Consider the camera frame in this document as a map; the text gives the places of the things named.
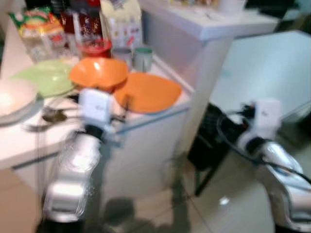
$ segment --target white plate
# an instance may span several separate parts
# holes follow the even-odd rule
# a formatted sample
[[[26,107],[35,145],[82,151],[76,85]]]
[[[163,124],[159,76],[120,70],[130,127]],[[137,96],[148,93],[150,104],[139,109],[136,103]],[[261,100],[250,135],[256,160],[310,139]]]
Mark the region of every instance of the white plate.
[[[21,119],[33,107],[37,88],[27,80],[0,81],[0,124],[9,124]]]

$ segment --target snack bag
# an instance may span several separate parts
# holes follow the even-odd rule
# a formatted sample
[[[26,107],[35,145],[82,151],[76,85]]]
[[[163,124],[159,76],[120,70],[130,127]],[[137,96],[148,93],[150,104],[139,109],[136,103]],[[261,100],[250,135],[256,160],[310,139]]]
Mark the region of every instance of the snack bag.
[[[34,62],[71,56],[62,25],[49,7],[9,15]]]

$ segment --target orange bowl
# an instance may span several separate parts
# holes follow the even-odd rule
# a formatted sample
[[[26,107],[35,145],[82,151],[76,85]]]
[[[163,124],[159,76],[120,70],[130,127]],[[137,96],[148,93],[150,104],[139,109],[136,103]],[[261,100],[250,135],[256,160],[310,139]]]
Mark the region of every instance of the orange bowl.
[[[137,113],[157,113],[170,108],[179,98],[182,88],[177,83],[156,75],[132,73],[126,83],[114,93],[116,101]]]
[[[121,84],[128,76],[125,62],[102,58],[88,57],[72,68],[69,78],[80,87],[111,90]]]

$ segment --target green plate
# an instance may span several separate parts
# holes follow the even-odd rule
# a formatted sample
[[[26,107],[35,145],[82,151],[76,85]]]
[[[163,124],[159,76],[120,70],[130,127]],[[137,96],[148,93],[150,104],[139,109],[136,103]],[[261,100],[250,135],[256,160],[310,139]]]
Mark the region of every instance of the green plate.
[[[33,82],[39,94],[46,98],[64,94],[73,89],[69,79],[71,68],[60,61],[44,61],[13,75],[11,78]]]

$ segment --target black cable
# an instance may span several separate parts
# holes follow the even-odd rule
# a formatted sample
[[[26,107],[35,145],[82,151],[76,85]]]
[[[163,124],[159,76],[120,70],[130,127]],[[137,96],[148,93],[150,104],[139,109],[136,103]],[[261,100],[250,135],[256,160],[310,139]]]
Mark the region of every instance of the black cable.
[[[290,172],[290,173],[293,173],[293,174],[296,174],[298,176],[300,176],[301,178],[303,178],[305,181],[307,181],[309,184],[311,184],[311,179],[308,178],[306,175],[300,173],[300,172],[297,172],[296,170],[294,169],[291,169],[291,168],[288,168],[288,167],[285,167],[285,166],[281,166],[281,165],[278,165],[278,164],[275,164],[275,163],[270,163],[270,162],[266,162],[266,161],[263,161],[261,158],[259,159],[254,159],[254,158],[251,158],[250,156],[246,155],[246,153],[244,153],[244,151],[242,151],[241,149],[239,149],[238,147],[236,147],[233,143],[231,143],[227,137],[225,136],[225,134],[223,133],[222,129],[221,129],[221,126],[222,126],[222,122],[227,118],[227,116],[230,116],[230,115],[241,115],[242,112],[239,112],[239,111],[232,111],[232,112],[228,112],[227,114],[225,115],[222,115],[220,116],[218,119],[217,119],[217,124],[216,124],[216,129],[217,129],[217,132],[220,136],[220,138],[226,143],[228,144],[232,150],[234,150],[239,156],[243,157],[244,159],[248,160],[249,162],[255,164],[255,165],[269,165],[273,168],[279,168],[279,169],[282,169],[282,170],[285,170],[287,172]]]

